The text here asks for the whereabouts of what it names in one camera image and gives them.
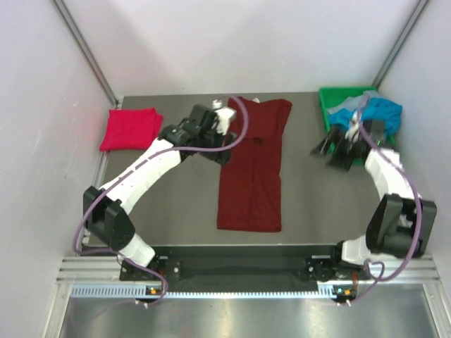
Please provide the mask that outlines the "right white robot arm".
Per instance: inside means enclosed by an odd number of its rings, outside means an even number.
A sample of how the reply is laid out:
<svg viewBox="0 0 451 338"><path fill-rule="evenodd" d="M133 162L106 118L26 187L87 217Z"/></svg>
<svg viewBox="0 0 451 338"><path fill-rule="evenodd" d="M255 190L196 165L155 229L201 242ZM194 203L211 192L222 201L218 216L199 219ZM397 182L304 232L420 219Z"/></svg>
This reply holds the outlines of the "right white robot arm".
<svg viewBox="0 0 451 338"><path fill-rule="evenodd" d="M378 192L379 203L366 232L356 239L338 242L325 266L334 277L369 271L372 263L398 258L399 275L408 263L421 258L437 215L435 202L421 198L400 162L400 155L385 142L385 122L352 120L348 130L332 126L310 152L326 157L327 165L348 171L361 160Z"/></svg>

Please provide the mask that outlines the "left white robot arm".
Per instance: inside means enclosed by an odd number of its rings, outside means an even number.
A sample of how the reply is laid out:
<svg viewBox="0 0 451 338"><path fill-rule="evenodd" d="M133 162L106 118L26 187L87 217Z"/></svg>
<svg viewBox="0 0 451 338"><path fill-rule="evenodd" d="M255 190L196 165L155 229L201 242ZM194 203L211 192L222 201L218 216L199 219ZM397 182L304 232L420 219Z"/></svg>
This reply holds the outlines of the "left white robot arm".
<svg viewBox="0 0 451 338"><path fill-rule="evenodd" d="M144 279L159 273L156 253L136 233L129 215L142 196L169 170L195 154L220 165L231 157L237 139L229 131L236 110L216 101L212 108L195 105L177 125L160 131L151 146L117 178L83 194L82 226L107 248L135 264Z"/></svg>

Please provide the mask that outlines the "dark maroon t-shirt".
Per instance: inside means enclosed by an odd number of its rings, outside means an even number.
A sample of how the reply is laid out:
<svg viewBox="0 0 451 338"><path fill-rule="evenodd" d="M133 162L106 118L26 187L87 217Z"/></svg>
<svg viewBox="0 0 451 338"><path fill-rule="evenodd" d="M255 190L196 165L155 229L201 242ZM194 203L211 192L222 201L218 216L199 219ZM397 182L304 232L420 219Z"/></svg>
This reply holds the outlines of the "dark maroon t-shirt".
<svg viewBox="0 0 451 338"><path fill-rule="evenodd" d="M280 232L283 133L292 103L285 99L257 103L242 96L240 101L249 126L221 168L217 228Z"/></svg>

